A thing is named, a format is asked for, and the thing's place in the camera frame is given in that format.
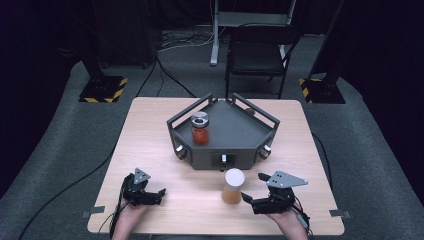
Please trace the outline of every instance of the wooden table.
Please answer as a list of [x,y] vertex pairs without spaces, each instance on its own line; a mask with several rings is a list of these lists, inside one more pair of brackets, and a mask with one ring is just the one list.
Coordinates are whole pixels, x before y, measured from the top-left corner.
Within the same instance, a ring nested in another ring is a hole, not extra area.
[[[161,205],[143,216],[134,232],[186,235],[281,235],[277,225],[264,215],[253,214],[251,205],[228,205],[221,199],[225,172],[194,170],[175,155],[166,121],[194,103],[187,98],[134,99],[111,159],[95,206],[104,213],[93,214],[88,230],[97,233],[113,213],[123,179],[136,167],[151,176],[148,192],[166,188]],[[276,170],[308,180],[294,187],[308,214],[315,235],[341,235],[340,217],[301,104],[294,100],[250,100],[281,121],[272,143],[271,156],[243,170],[243,192],[254,199],[266,198],[268,188],[258,173],[272,175]],[[101,232],[109,231],[109,220]]]

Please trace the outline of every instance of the black chair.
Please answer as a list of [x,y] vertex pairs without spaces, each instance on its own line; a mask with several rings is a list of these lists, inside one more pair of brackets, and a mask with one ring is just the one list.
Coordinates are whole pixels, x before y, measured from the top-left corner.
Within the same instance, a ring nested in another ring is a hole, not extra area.
[[[300,34],[292,25],[245,24],[233,30],[227,55],[225,97],[228,98],[230,75],[281,76],[278,94],[281,98],[290,57]],[[280,53],[284,46],[284,58]]]

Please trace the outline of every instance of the hazard tape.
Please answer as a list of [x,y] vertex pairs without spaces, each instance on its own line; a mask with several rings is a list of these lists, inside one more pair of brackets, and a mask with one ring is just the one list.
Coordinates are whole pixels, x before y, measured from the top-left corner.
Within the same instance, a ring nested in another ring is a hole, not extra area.
[[[311,79],[311,81],[315,81],[315,82],[321,82],[321,79]],[[302,93],[303,96],[305,97],[305,100],[307,103],[313,103],[312,98],[311,98],[311,94],[309,89],[306,87],[306,83],[305,83],[305,79],[300,78],[299,79],[299,83],[300,83],[300,87],[302,88]]]
[[128,78],[122,79],[119,83],[119,87],[112,98],[80,98],[80,102],[90,102],[90,103],[100,103],[100,102],[117,102],[119,97],[122,95],[124,91],[125,84],[128,82]]

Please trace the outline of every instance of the cup lid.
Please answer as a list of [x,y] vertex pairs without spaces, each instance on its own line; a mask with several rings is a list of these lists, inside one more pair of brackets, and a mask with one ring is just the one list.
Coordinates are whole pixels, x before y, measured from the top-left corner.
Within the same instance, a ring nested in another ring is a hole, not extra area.
[[240,169],[231,168],[225,173],[225,181],[232,187],[240,187],[244,180],[244,173]]

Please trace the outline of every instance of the human arm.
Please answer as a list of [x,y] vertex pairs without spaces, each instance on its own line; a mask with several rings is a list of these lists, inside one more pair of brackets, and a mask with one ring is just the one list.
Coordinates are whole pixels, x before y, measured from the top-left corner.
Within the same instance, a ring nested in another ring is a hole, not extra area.
[[133,206],[125,199],[121,200],[121,212],[115,226],[112,240],[126,240],[132,230],[140,222],[141,217],[149,209],[148,205]]
[[290,209],[283,213],[266,214],[269,218],[274,220],[280,228],[284,236],[289,240],[307,240],[308,235],[303,225],[297,218],[297,213]]

